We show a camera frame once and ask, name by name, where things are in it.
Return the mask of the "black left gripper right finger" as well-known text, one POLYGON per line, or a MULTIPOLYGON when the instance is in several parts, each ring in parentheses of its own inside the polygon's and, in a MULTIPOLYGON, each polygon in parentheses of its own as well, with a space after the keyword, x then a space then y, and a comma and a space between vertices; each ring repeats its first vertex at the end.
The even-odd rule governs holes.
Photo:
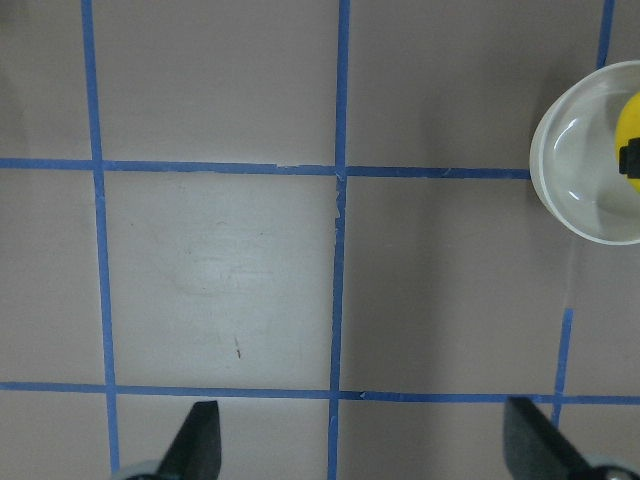
POLYGON ((503 457, 513 479, 573 479, 590 464, 526 397, 509 397, 503 414, 503 457))

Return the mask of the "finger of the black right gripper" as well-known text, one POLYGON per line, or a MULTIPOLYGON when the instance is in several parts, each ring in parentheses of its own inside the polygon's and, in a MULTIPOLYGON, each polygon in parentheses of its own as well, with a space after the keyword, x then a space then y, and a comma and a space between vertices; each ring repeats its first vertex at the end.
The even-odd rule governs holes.
POLYGON ((627 178, 640 178, 640 138, 629 139, 618 153, 619 173, 627 178))

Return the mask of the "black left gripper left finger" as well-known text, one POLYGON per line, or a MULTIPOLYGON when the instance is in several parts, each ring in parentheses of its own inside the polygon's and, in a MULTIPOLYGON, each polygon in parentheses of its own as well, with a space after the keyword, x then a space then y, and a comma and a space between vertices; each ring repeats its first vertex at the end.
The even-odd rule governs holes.
POLYGON ((220 471, 218 402, 196 402, 161 460, 157 476, 160 479, 214 480, 220 471))

